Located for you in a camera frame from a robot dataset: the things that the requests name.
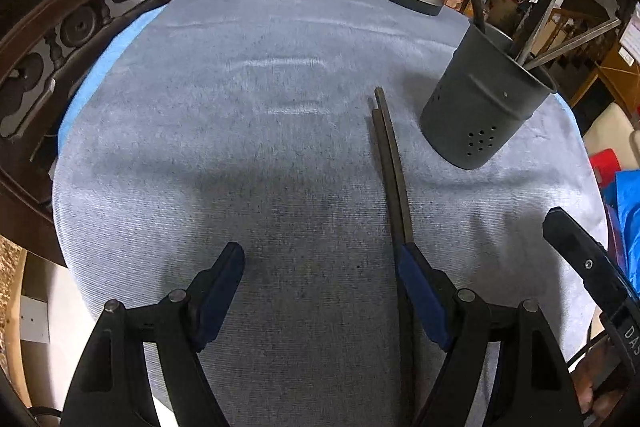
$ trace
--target red object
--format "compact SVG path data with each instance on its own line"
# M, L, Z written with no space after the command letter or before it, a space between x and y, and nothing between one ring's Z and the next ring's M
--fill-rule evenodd
M599 188L604 188L616 179L616 172L622 171L613 149L605 149L589 158L589 163L596 174Z

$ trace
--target floor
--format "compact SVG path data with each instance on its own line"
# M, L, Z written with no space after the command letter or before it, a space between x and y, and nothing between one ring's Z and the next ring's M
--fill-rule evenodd
M94 320L68 269L29 254L22 294L48 303L49 344L22 341L22 361L34 405L61 410ZM173 413L156 401L162 427L177 427Z

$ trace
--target blue gripper pad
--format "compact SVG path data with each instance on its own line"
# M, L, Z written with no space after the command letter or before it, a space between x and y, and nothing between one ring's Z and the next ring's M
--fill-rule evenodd
M452 342L447 330L447 312L406 246L402 246L398 275L427 337L447 351Z
M197 351L217 338L243 272L244 250L238 243L227 243L214 265L198 273L189 286L191 301L197 307L191 339Z

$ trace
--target wooden backrest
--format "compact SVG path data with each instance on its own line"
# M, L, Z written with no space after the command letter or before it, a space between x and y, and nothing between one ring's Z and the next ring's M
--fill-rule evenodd
M73 93L120 31L169 0L0 0L0 234L63 264L49 169Z

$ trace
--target black device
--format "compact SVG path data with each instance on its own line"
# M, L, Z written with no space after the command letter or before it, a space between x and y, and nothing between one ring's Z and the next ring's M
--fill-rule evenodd
M635 425L638 296L604 248L562 208L549 211L543 235L601 307L631 384L604 425ZM228 243L186 290L173 290L158 304L127 310L115 299L108 301L76 368L60 425L159 427L142 347L147 342L158 346L178 425L227 427L197 353L217 337L243 270L244 251ZM583 425L566 362L535 301L515 308L488 304L433 269L415 243L402 246L397 272L428 338L447 353L414 427L465 425L490 342L500 342L500 354L484 427ZM1 371L0 417L8 427L37 426Z

